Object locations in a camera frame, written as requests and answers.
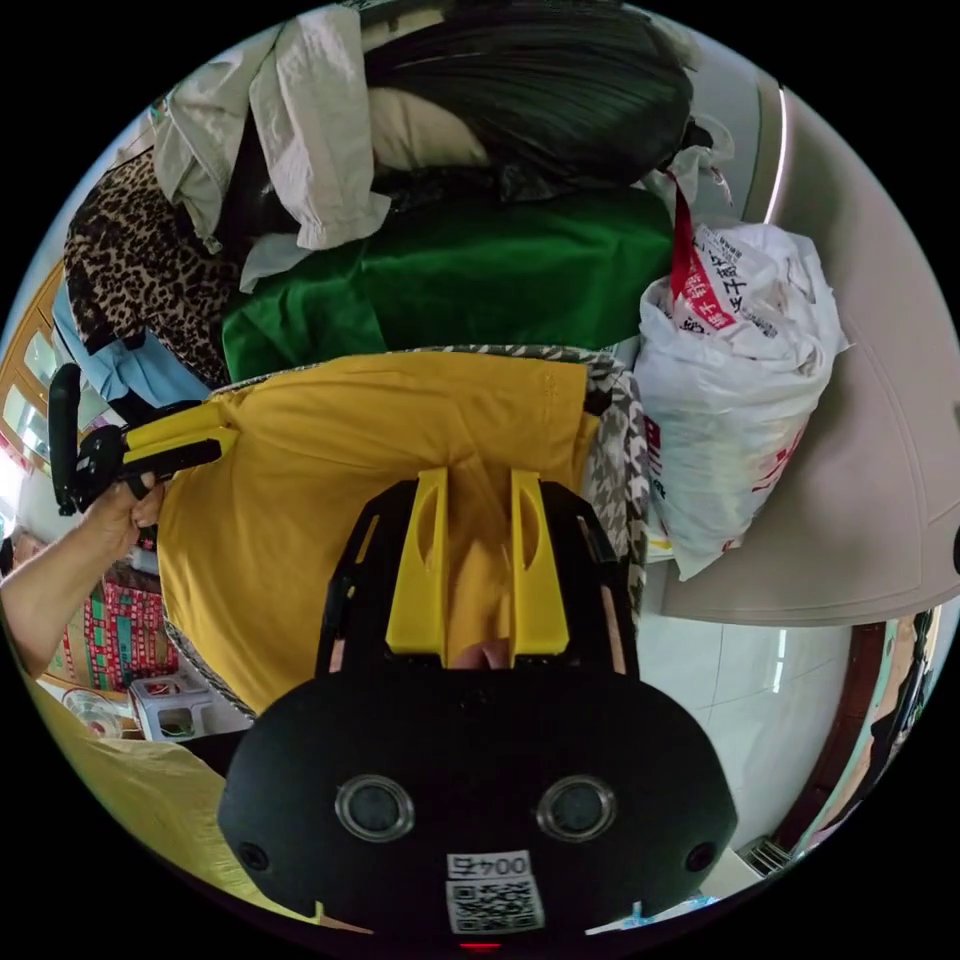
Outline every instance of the houndstooth fabric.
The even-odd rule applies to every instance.
[[[602,401],[606,409],[600,415],[593,447],[587,459],[581,495],[593,507],[617,556],[627,561],[627,587],[633,618],[640,614],[645,582],[647,538],[645,521],[650,502],[649,463],[646,430],[640,393],[632,373],[619,360],[606,353],[581,350],[577,347],[554,346],[450,346],[421,347],[411,353],[486,353],[494,356],[548,360],[555,363],[581,363],[587,368],[587,398]],[[312,366],[286,371],[294,373]],[[263,383],[271,374],[232,384],[216,391],[220,395]],[[218,676],[196,648],[166,616],[167,636],[180,655],[228,703],[244,716],[255,714]]]

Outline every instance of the plastic stool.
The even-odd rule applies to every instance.
[[[213,707],[213,696],[187,677],[134,680],[130,702],[146,740],[182,742],[207,734],[203,712]]]

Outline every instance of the white plastic bag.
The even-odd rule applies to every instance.
[[[727,203],[732,206],[730,187],[720,167],[734,157],[733,136],[719,120],[713,117],[694,116],[697,125],[713,138],[712,147],[685,147],[670,161],[666,170],[653,170],[637,186],[656,194],[667,205],[676,209],[677,187],[689,206],[693,206],[700,190],[700,178],[709,176],[726,193]]]
[[[694,234],[680,207],[672,276],[641,301],[634,373],[650,522],[687,580],[740,546],[849,344],[810,240],[764,224]]]

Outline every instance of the hand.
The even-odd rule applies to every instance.
[[[126,483],[115,483],[87,510],[81,526],[98,553],[110,563],[122,560],[140,537],[142,527],[152,526],[160,517],[163,484],[153,474],[141,477],[150,492],[138,500]]]

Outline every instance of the yellow shirt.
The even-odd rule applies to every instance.
[[[2,626],[6,633],[6,624]],[[318,916],[307,920],[260,893],[217,827],[223,777],[189,750],[175,743],[101,740],[26,674],[24,680],[80,779],[114,820],[154,853],[255,907],[305,923],[357,930],[324,917],[319,908]]]
[[[448,658],[497,639],[510,468],[579,489],[596,419],[576,364],[345,357],[215,397],[240,436],[178,474],[158,538],[170,619],[255,711],[313,676],[327,585],[366,503],[449,468]]]

